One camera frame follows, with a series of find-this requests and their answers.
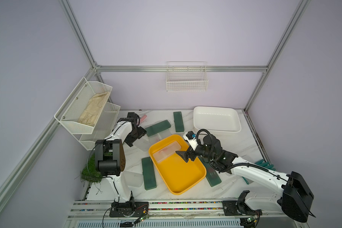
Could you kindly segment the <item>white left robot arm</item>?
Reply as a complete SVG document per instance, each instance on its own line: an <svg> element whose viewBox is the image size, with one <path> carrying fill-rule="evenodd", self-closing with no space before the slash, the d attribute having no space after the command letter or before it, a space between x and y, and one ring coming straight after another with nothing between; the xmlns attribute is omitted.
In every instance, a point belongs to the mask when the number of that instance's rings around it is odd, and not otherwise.
<svg viewBox="0 0 342 228"><path fill-rule="evenodd" d="M108 180L115 191L115 199L106 214L111 218L142 217L148 214L148 202L136 202L122 172L126 158L123 144L133 146L146 131L139 126L140 117L129 112L126 118L120 118L112 133L103 140L98 140L94 147L95 169L102 178Z"/></svg>

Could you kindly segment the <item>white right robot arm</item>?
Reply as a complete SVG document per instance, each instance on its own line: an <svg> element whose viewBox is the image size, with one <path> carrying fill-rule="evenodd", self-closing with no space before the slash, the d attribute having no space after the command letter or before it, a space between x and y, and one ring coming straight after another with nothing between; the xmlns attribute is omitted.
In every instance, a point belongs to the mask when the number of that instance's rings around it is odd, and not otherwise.
<svg viewBox="0 0 342 228"><path fill-rule="evenodd" d="M313 216L310 209L314 194L301 174L281 173L249 162L237 154L224 150L220 140L209 131L203 132L206 135L202 140L199 139L200 133L189 131L183 135L189 148L186 151L177 151L177 154L185 162L201 158L219 173L247 178L273 192L273 196L261 198L252 196L249 191L243 191L236 202L240 214L259 210L281 211L301 223L306 223L309 216Z"/></svg>

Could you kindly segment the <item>yellow plastic tray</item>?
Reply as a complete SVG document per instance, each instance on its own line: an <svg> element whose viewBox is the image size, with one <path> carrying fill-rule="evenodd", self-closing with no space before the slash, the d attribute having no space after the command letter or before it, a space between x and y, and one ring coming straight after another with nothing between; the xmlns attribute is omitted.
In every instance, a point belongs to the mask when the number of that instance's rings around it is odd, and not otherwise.
<svg viewBox="0 0 342 228"><path fill-rule="evenodd" d="M177 154L157 162L155 153L174 142L180 145L181 151L186 151L189 148L180 135L171 135L153 144L148 153L170 193L181 195L203 180L207 170L198 158L185 162Z"/></svg>

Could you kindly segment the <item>clear pencil case pink pen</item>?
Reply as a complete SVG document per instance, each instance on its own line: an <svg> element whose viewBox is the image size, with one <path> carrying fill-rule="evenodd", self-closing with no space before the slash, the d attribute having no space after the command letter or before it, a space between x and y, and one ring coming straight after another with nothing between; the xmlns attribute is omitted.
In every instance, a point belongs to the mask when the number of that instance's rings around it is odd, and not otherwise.
<svg viewBox="0 0 342 228"><path fill-rule="evenodd" d="M174 141L170 143L169 145L165 146L164 148L162 148L161 150L155 152L153 154L153 157L157 163L161 163L168 157L175 154L175 152L179 151L180 149L181 149L181 145L177 141Z"/></svg>

